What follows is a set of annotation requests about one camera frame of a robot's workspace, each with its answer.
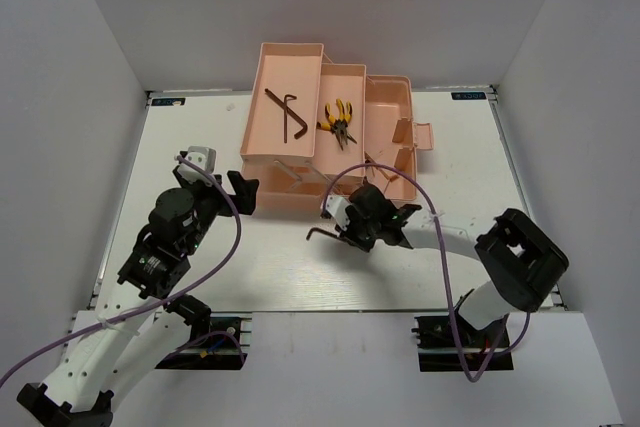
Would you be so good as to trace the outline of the long hex key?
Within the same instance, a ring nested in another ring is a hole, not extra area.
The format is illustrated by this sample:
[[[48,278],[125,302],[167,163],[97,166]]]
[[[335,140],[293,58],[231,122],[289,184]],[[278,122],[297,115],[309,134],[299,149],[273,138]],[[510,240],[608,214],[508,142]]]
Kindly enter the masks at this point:
[[[344,239],[341,238],[336,233],[330,232],[328,230],[322,229],[320,227],[311,227],[306,234],[305,240],[309,241],[313,235],[321,235],[330,239],[334,239],[339,242],[343,242]]]
[[[299,126],[300,129],[294,134],[294,138],[299,140],[308,132],[308,124],[307,122],[298,115],[290,106],[289,102],[297,99],[296,95],[293,94],[285,94],[283,98],[278,97],[273,91],[268,88],[264,89],[264,93],[276,104],[278,105],[284,112],[284,120],[283,120],[283,141],[284,143],[288,142],[288,120],[293,119]]]

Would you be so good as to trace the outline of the pink plastic tool box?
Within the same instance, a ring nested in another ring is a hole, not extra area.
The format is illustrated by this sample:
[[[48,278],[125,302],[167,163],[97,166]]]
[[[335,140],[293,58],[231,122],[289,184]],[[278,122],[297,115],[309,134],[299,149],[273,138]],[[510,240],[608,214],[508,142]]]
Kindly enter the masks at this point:
[[[308,124],[288,120],[265,93],[293,94],[289,106]],[[363,64],[330,60],[321,43],[264,43],[261,46],[240,155],[242,173],[260,181],[259,211],[316,212],[327,187],[347,196],[368,181],[396,205],[415,201],[417,154],[434,146],[432,127],[416,122],[411,82],[406,76],[374,75]],[[365,164],[398,176],[393,182]]]

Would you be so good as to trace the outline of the small dark hex key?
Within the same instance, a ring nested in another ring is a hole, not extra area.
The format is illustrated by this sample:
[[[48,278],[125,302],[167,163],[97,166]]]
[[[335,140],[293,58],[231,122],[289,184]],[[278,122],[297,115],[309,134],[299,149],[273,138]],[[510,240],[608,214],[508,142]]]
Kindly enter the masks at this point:
[[[290,100],[296,100],[297,97],[293,94],[285,94],[283,101],[282,101],[282,106],[283,106],[283,111],[284,111],[284,118],[283,118],[283,141],[284,143],[288,143],[288,102]]]

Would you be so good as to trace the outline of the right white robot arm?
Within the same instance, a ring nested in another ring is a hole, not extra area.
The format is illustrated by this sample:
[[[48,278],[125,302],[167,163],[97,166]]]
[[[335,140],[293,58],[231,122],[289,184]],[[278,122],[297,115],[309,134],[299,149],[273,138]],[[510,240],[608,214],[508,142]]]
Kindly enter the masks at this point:
[[[457,301],[451,321],[453,337],[466,346],[508,314],[537,311],[569,267],[564,252],[515,208],[489,220],[450,219],[418,204],[398,207],[366,184],[347,198],[330,195],[324,215],[340,240],[365,252],[380,240],[411,250],[445,246],[448,254],[478,261],[489,280]]]

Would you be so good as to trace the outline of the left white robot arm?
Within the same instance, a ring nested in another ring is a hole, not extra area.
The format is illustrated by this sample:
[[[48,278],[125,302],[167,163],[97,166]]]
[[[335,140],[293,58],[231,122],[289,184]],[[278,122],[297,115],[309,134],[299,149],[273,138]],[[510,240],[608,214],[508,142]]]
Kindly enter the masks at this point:
[[[53,372],[18,393],[40,425],[110,425],[117,401],[171,350],[209,339],[210,307],[175,287],[216,218],[254,212],[259,182],[229,171],[227,194],[207,168],[182,164],[173,174],[177,186],[156,199],[95,324],[73,334],[75,348]]]

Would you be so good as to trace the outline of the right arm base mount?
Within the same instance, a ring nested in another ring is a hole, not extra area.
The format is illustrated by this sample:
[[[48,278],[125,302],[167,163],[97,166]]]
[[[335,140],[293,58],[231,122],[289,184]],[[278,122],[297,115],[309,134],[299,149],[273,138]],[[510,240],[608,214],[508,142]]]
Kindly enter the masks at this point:
[[[444,315],[423,315],[414,318],[411,329],[417,341],[419,370],[422,373],[462,372],[453,339],[450,319]],[[501,320],[491,323],[482,331],[475,331],[459,322],[460,342],[469,370],[477,372],[496,339],[499,339],[487,371],[512,371],[514,364],[510,353],[503,354],[510,339],[502,329]]]

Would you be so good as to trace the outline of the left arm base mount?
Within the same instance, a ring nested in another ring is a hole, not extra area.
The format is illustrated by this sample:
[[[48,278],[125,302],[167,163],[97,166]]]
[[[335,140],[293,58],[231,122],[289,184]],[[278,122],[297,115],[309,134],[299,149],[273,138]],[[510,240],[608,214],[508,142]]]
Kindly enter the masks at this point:
[[[250,313],[214,313],[191,295],[162,308],[178,321],[179,343],[157,365],[159,370],[239,371],[247,360]]]

